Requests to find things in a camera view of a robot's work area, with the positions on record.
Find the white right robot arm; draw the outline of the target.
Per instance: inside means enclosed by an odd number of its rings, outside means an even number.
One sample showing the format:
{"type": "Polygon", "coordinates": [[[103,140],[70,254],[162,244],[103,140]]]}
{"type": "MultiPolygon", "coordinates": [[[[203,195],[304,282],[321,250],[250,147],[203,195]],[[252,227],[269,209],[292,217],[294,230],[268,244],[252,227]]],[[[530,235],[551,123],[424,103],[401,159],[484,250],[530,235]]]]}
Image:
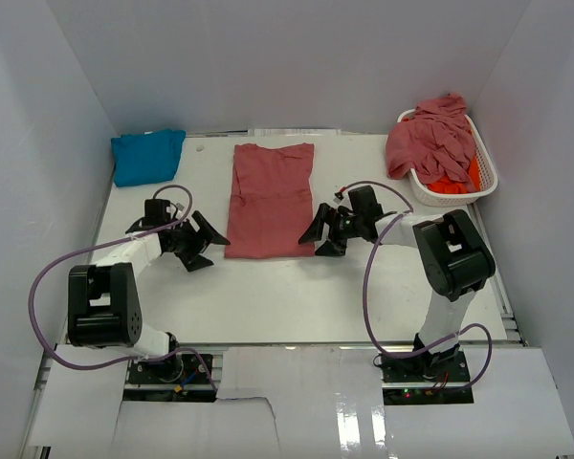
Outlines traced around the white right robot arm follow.
{"type": "Polygon", "coordinates": [[[457,358],[460,337],[472,330],[463,320],[475,295],[494,276],[496,262],[466,211],[419,216],[412,204],[402,212],[384,211],[376,187],[376,182],[359,181],[341,188],[334,206],[319,205],[298,241],[301,245],[317,243],[315,254],[324,257],[344,256],[352,239],[371,243],[374,251],[382,246],[418,251],[431,296],[411,351],[389,352],[382,347],[374,335],[367,304],[363,306],[364,327],[379,351],[379,367],[398,363],[432,382],[457,358]]]}

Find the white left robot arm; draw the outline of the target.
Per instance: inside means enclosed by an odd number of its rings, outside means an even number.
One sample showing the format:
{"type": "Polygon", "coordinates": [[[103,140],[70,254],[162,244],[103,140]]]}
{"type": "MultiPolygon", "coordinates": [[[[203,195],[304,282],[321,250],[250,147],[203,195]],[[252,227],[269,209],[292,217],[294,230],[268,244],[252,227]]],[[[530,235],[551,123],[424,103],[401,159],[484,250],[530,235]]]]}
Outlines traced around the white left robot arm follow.
{"type": "Polygon", "coordinates": [[[117,362],[143,361],[161,381],[171,382],[183,370],[177,339],[144,322],[137,278],[166,253],[174,254],[189,273],[205,269],[213,262],[203,252],[231,242],[199,211],[187,217],[181,206],[159,198],[144,202],[143,217],[126,234],[96,263],[70,270],[68,339],[75,347],[120,351],[117,362]]]}

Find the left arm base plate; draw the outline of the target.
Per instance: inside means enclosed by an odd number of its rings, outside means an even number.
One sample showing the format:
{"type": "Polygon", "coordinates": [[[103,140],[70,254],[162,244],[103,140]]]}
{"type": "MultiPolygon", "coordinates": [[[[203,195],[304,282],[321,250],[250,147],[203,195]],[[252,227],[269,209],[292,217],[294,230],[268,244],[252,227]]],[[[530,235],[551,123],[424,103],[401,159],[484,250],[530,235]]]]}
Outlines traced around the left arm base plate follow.
{"type": "Polygon", "coordinates": [[[214,403],[210,384],[213,355],[202,354],[207,367],[192,354],[180,354],[165,362],[131,363],[122,399],[148,403],[214,403]]]}

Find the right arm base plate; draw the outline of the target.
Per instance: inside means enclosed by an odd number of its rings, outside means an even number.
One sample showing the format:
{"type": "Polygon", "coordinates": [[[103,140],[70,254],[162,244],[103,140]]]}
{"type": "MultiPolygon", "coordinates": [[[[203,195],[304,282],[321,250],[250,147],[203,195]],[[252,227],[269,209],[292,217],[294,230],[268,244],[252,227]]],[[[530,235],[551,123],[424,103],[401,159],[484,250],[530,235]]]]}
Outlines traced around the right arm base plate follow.
{"type": "Polygon", "coordinates": [[[473,404],[473,390],[463,388],[471,375],[463,351],[432,369],[419,361],[391,360],[377,355],[372,364],[381,370],[385,406],[473,404]]]}

